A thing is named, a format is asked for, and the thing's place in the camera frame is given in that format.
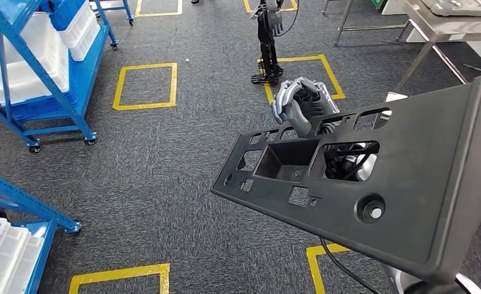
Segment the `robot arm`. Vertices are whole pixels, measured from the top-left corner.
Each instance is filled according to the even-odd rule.
[[[309,119],[340,112],[324,83],[304,77],[284,81],[271,109],[276,122],[289,121],[299,137],[305,137],[311,131]]]

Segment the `rectangular cutout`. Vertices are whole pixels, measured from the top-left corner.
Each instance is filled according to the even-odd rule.
[[[255,145],[258,143],[258,140],[260,140],[260,136],[262,134],[261,133],[258,133],[258,134],[254,134],[253,137],[250,139],[250,145]]]
[[[282,135],[280,135],[281,141],[292,140],[292,139],[297,139],[297,138],[298,138],[298,134],[296,133],[296,131],[292,127],[289,127],[287,129],[285,129],[282,132]]]
[[[297,180],[296,171],[308,170],[318,140],[290,141],[271,144],[266,148],[255,175],[285,181]]]
[[[316,135],[332,134],[336,126],[338,126],[342,121],[346,122],[351,119],[351,116],[339,116],[337,118],[324,119],[321,124],[319,124],[316,130]]]
[[[266,142],[273,142],[277,137],[278,130],[270,130],[269,132],[264,133],[264,137],[266,138]]]
[[[253,179],[246,179],[246,182],[242,183],[240,189],[244,192],[250,192],[253,185]]]
[[[242,158],[240,159],[239,163],[237,164],[238,170],[245,170],[245,171],[252,171],[255,169],[260,156],[262,155],[262,150],[251,150],[246,151]]]
[[[379,153],[376,141],[328,144],[320,147],[309,175],[315,178],[366,181]]]
[[[381,121],[380,117],[386,115],[387,118]],[[355,130],[373,130],[384,126],[388,119],[392,116],[392,111],[389,108],[380,108],[370,111],[365,111],[359,115],[354,123]]]
[[[293,186],[289,194],[288,203],[296,206],[307,207],[309,203],[309,189]]]

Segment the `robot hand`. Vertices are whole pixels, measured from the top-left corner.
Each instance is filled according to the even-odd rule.
[[[267,11],[267,24],[271,28],[271,33],[273,36],[278,36],[281,31],[284,30],[282,25],[282,14],[280,11]]]
[[[289,121],[299,137],[305,137],[311,131],[309,119],[340,112],[324,83],[315,83],[304,77],[284,81],[271,109],[276,122]]]

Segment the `white plastic bin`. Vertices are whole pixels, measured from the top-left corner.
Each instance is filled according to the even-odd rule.
[[[24,27],[21,36],[59,89],[62,92],[69,91],[67,47],[62,43],[61,37],[51,24],[48,15],[35,13]],[[6,38],[4,38],[4,48],[10,102],[15,104],[36,97],[50,96],[51,92]],[[4,105],[1,68],[0,103]]]
[[[30,237],[2,294],[22,294],[26,291],[43,243],[44,238]]]
[[[96,21],[89,2],[82,3],[73,20],[60,35],[64,45],[71,52],[74,61],[83,61],[96,39],[100,26]]]
[[[6,219],[0,219],[0,294],[11,278],[13,268],[22,257],[30,237],[28,229],[11,227]]]

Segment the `yellow tape square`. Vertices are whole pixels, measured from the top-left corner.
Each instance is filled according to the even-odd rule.
[[[334,73],[332,69],[330,68],[329,63],[327,62],[327,58],[325,55],[320,54],[320,55],[313,55],[313,56],[300,56],[300,57],[287,57],[287,58],[277,58],[278,63],[280,62],[294,62],[294,61],[311,61],[311,60],[320,60],[322,62],[323,67],[325,68],[325,71],[327,72],[327,76],[330,79],[330,83],[334,87],[334,90],[336,91],[335,94],[331,95],[331,98],[333,99],[345,99],[345,94],[341,90],[340,84],[338,83],[338,80],[334,76]],[[264,84],[264,90],[266,90],[266,97],[267,97],[267,102],[271,103],[274,101],[273,99],[273,92],[271,91],[271,87],[269,84]]]
[[[327,248],[329,251],[331,251],[331,253],[350,251],[350,249],[334,243],[328,244]],[[313,277],[316,294],[325,294],[325,288],[323,287],[323,281],[317,259],[319,255],[326,253],[325,249],[323,246],[309,247],[305,250],[305,253],[307,254],[307,261],[309,261],[309,268],[311,269],[311,276]]]
[[[170,80],[170,96],[168,102],[157,102],[150,104],[135,104],[135,105],[120,105],[120,98],[124,89],[125,75],[128,70],[137,69],[156,69],[159,67],[172,68],[171,80]],[[116,85],[116,92],[114,93],[113,108],[116,110],[135,110],[146,108],[160,108],[160,107],[172,107],[176,106],[176,90],[177,90],[177,63],[158,63],[158,64],[144,64],[140,66],[124,66],[120,70],[120,76],[118,77],[118,83]]]
[[[170,263],[161,263],[159,265],[139,266],[137,268],[116,269],[114,271],[101,271],[98,273],[79,274],[71,279],[68,294],[78,294],[78,288],[83,284],[98,283],[126,279],[128,277],[141,277],[151,274],[160,275],[160,292],[159,294],[168,294],[168,273],[170,272]]]
[[[134,17],[166,17],[169,15],[180,15],[183,13],[183,0],[177,0],[177,11],[176,12],[163,12],[163,13],[146,13],[141,14],[141,1],[136,2],[136,14]]]
[[[292,8],[282,8],[280,11],[295,11],[298,9],[298,5],[296,5],[296,0],[291,0],[291,5],[293,6]],[[252,13],[253,10],[250,7],[250,1],[249,0],[244,0],[244,8],[246,8],[247,13]]]

